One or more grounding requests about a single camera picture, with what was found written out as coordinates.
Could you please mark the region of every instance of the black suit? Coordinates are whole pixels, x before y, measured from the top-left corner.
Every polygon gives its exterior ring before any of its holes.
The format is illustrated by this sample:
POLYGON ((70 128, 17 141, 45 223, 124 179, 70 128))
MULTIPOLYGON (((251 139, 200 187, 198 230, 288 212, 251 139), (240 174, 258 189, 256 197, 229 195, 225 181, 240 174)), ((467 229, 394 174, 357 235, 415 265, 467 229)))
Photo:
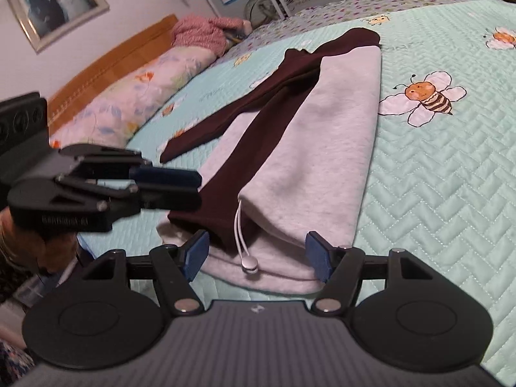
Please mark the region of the black suit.
POLYGON ((29 0, 31 11, 45 22, 49 31, 65 24, 65 14, 57 0, 29 0))

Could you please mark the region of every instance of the drawstring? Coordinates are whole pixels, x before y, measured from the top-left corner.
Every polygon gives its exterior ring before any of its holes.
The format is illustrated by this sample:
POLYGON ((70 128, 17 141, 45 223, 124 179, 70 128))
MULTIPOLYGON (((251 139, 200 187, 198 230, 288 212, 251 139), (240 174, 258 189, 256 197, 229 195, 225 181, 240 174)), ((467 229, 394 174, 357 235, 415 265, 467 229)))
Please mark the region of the drawstring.
POLYGON ((243 240, 242 235, 242 201, 238 200, 238 208, 236 209, 235 214, 235 221, 233 222, 233 232, 235 235, 235 243, 236 248, 238 249, 238 255, 240 256, 240 263, 242 265, 242 270, 245 273, 257 273, 258 271, 258 260, 256 257, 253 257, 249 254, 249 251, 247 250, 246 242, 243 240), (246 255, 244 256, 242 254, 242 248, 244 252, 246 252, 246 255))

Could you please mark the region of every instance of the pink knit sweater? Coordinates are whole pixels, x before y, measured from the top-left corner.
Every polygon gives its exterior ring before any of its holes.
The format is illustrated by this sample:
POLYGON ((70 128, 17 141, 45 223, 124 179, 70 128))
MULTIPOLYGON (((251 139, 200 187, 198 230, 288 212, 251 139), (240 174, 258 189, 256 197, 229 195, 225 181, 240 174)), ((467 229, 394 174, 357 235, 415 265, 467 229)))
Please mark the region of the pink knit sweater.
POLYGON ((200 46, 223 56, 224 30, 243 28, 243 20, 230 17, 204 18, 193 14, 183 17, 172 28, 172 46, 200 46))

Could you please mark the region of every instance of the picture frame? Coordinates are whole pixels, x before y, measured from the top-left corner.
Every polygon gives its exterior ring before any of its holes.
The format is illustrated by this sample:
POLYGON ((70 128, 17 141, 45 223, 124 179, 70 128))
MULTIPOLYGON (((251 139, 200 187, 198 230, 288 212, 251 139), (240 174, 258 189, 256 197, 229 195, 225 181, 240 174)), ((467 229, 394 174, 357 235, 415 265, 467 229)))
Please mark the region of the picture frame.
POLYGON ((106 0, 7 0, 38 54, 70 31, 109 10, 106 0))

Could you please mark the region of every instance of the person's hand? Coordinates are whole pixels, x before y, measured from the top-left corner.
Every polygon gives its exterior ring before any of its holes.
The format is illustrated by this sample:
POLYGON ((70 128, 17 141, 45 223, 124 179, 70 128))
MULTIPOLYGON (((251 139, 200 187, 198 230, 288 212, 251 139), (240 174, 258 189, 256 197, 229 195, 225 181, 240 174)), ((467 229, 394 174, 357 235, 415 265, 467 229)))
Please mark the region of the person's hand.
POLYGON ((62 234, 45 242, 35 231, 18 227, 9 208, 0 212, 0 231, 9 258, 33 271, 34 265, 45 268, 49 273, 64 270, 78 249, 76 234, 62 234))

